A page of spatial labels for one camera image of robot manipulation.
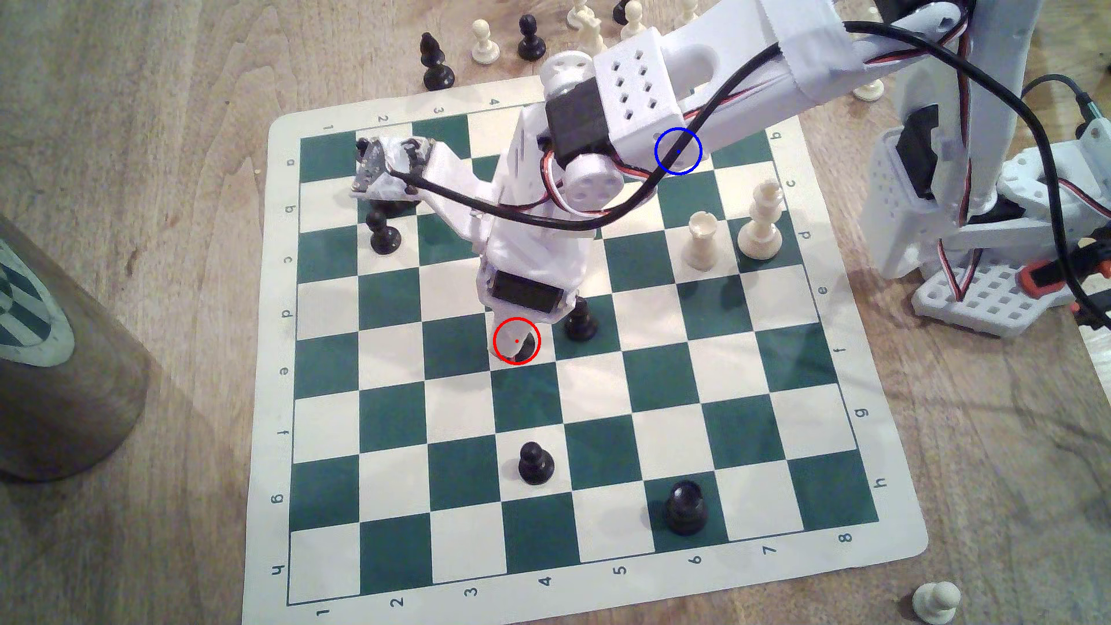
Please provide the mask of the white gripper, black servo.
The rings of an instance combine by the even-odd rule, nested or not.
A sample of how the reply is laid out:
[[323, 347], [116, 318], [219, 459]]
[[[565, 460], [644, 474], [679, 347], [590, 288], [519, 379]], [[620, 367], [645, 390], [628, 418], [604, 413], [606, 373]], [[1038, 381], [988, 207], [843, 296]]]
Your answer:
[[536, 351], [538, 330], [513, 315], [565, 315], [588, 273], [593, 231], [571, 233], [487, 218], [476, 278], [479, 302], [496, 312], [496, 351]]

